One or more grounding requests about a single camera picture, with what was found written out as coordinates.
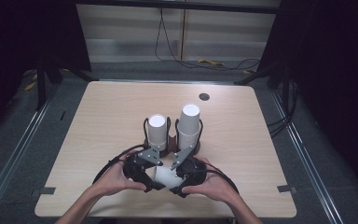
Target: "metal bracket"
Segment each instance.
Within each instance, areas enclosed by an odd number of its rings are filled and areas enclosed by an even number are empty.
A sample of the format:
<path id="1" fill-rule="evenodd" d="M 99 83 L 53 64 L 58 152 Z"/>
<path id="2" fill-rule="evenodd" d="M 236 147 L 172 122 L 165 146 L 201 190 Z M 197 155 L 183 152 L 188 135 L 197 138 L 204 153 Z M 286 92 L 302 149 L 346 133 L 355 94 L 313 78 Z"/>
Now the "metal bracket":
<path id="1" fill-rule="evenodd" d="M 156 165 L 162 164 L 162 162 L 159 160 L 159 149 L 155 146 L 152 146 L 147 150 L 143 150 L 139 152 L 137 155 L 139 158 L 142 158 L 145 161 L 150 161 L 153 164 Z"/>
<path id="2" fill-rule="evenodd" d="M 180 164 L 182 164 L 182 162 L 188 157 L 188 155 L 190 155 L 191 152 L 193 152 L 193 150 L 194 150 L 193 147 L 187 147 L 179 152 L 176 152 L 174 154 L 175 157 L 173 157 L 173 163 L 171 166 L 171 170 L 174 170 L 178 166 L 180 166 Z"/>

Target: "black metal frame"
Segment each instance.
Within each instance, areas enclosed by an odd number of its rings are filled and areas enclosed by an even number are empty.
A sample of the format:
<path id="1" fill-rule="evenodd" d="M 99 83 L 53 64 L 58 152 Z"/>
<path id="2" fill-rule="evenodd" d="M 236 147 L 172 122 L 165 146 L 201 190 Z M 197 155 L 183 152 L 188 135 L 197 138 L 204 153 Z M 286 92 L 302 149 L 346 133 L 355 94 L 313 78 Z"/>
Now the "black metal frame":
<path id="1" fill-rule="evenodd" d="M 101 5 L 118 7 L 161 7 L 175 9 L 194 9 L 206 11 L 228 11 L 228 12 L 248 12 L 261 14 L 292 14 L 294 10 L 282 9 L 279 7 L 254 7 L 241 5 L 210 4 L 197 2 L 176 2 L 176 1 L 136 1 L 136 0 L 66 0 L 61 3 L 82 4 L 82 5 Z"/>

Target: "white wall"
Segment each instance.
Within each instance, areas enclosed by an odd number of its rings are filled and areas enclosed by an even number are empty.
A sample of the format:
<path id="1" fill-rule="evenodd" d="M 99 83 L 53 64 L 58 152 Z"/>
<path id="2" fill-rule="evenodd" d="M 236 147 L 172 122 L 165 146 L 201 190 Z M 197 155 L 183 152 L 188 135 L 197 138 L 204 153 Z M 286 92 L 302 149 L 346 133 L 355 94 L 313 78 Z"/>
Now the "white wall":
<path id="1" fill-rule="evenodd" d="M 195 2 L 265 7 L 280 4 L 279 0 Z M 77 5 L 77 10 L 92 63 L 157 60 L 159 9 Z M 172 52 L 184 60 L 260 58 L 274 18 L 254 13 L 163 9 Z M 171 58 L 163 30 L 159 40 L 158 56 Z"/>

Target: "small round object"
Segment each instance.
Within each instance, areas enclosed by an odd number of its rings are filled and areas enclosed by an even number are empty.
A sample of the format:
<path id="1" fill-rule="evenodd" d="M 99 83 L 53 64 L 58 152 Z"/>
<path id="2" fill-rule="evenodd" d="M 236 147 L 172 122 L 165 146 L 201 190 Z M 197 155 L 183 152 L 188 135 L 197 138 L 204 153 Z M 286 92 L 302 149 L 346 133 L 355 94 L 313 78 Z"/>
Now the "small round object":
<path id="1" fill-rule="evenodd" d="M 209 96 L 208 93 L 201 93 L 199 98 L 202 100 L 202 101 L 208 101 L 211 97 Z"/>

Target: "wooden table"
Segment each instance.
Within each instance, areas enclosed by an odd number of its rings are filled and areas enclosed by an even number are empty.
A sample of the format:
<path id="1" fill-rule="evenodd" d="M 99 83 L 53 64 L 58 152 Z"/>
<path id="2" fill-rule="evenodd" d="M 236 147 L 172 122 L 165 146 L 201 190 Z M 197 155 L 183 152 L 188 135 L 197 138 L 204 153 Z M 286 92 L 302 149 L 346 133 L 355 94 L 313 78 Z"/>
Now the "wooden table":
<path id="1" fill-rule="evenodd" d="M 202 101 L 201 93 L 210 99 Z M 256 215 L 295 216 L 290 192 L 277 190 L 287 183 L 252 88 L 101 81 L 88 85 L 46 183 L 55 192 L 40 196 L 35 213 L 61 216 L 109 160 L 143 143 L 143 122 L 150 115 L 170 117 L 170 136 L 175 136 L 173 124 L 186 103 L 200 107 L 204 129 L 199 155 L 234 181 Z M 172 154 L 163 161 L 171 166 Z M 89 216 L 233 217 L 224 203 L 203 195 L 183 199 L 167 189 L 121 191 L 98 201 Z"/>

